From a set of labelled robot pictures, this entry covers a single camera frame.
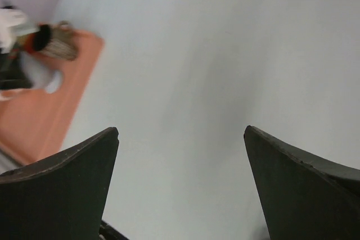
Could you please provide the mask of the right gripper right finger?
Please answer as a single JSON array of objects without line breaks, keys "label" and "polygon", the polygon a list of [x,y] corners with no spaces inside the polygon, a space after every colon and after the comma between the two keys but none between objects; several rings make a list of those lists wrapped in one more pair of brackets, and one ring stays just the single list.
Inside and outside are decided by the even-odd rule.
[{"label": "right gripper right finger", "polygon": [[359,239],[359,170],[247,126],[247,156],[270,239]]}]

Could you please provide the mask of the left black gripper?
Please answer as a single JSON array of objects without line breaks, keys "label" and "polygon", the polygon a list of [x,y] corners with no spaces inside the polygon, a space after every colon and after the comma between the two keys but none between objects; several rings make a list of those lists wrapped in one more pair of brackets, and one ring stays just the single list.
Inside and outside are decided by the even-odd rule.
[{"label": "left black gripper", "polygon": [[21,69],[21,47],[16,43],[10,53],[1,49],[1,90],[31,89],[33,83]]}]

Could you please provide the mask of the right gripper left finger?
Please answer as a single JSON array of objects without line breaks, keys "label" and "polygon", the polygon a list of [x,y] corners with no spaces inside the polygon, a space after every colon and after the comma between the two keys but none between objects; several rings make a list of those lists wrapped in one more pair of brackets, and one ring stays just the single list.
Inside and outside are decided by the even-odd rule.
[{"label": "right gripper left finger", "polygon": [[2,239],[98,239],[118,130],[1,174]]}]

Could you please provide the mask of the dark brown mug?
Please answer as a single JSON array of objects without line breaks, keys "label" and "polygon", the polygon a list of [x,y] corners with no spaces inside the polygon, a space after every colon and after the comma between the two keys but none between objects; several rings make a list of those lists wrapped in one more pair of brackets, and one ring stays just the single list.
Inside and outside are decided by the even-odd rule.
[{"label": "dark brown mug", "polygon": [[32,49],[45,56],[74,61],[79,53],[75,30],[68,21],[57,24],[40,24],[34,34]]}]

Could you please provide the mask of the orange mug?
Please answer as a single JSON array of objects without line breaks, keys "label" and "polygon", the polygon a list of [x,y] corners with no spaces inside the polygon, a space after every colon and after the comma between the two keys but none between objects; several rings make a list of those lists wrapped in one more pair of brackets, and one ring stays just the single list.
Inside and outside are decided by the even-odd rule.
[{"label": "orange mug", "polygon": [[24,36],[24,40],[23,40],[23,44],[22,44],[23,50],[30,55],[35,54],[35,50],[33,47],[34,36],[35,36],[34,33]]}]

